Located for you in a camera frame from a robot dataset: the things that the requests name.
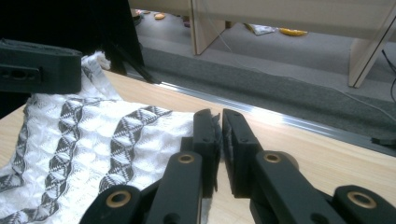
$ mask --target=wooden table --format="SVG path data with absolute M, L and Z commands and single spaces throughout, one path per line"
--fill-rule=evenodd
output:
M 218 114 L 223 106 L 162 86 L 106 73 L 128 102 L 196 112 L 210 108 Z M 381 195 L 396 206 L 396 158 L 356 147 L 329 137 L 292 127 L 270 111 L 241 111 L 266 150 L 288 152 L 299 162 L 302 174 L 316 187 L 333 195 L 336 187 L 358 185 Z M 10 159 L 22 125 L 22 108 L 0 120 L 0 167 Z M 234 199 L 224 163 L 219 167 L 219 191 L 215 193 L 209 223 L 254 223 L 248 200 Z

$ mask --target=black cable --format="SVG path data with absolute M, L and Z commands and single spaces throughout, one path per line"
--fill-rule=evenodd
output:
M 389 65 L 390 69 L 393 71 L 394 75 L 396 76 L 396 66 L 390 61 L 387 53 L 384 50 L 382 50 L 382 54 L 384 55 L 385 59 L 387 60 L 387 63 Z M 395 83 L 396 83 L 396 78 L 393 80 L 392 86 L 390 87 L 390 97 L 392 98 L 393 102 L 396 104 L 396 99 L 393 95 L 393 88 L 395 86 Z

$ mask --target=white knitted cloth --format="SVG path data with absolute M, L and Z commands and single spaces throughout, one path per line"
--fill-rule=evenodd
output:
M 82 59 L 81 92 L 28 100 L 0 170 L 0 223 L 79 223 L 103 190 L 160 179 L 192 136 L 192 113 L 122 101 L 99 63 L 108 65 L 101 52 Z

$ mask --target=yellow object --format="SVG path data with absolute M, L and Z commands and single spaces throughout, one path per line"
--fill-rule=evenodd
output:
M 162 12 L 157 12 L 154 14 L 154 18 L 155 20 L 162 20 L 163 18 L 165 18 L 165 14 Z
M 308 34 L 307 31 L 291 30 L 291 29 L 286 29 L 286 28 L 279 28 L 279 32 L 284 35 L 292 35 L 292 36 Z

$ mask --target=white fabric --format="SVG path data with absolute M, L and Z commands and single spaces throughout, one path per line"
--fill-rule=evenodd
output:
M 104 189 L 160 179 L 181 137 L 192 136 L 192 113 L 122 101 L 98 60 L 109 65 L 100 52 L 82 59 L 81 92 L 28 100 L 0 170 L 0 223 L 79 223 Z

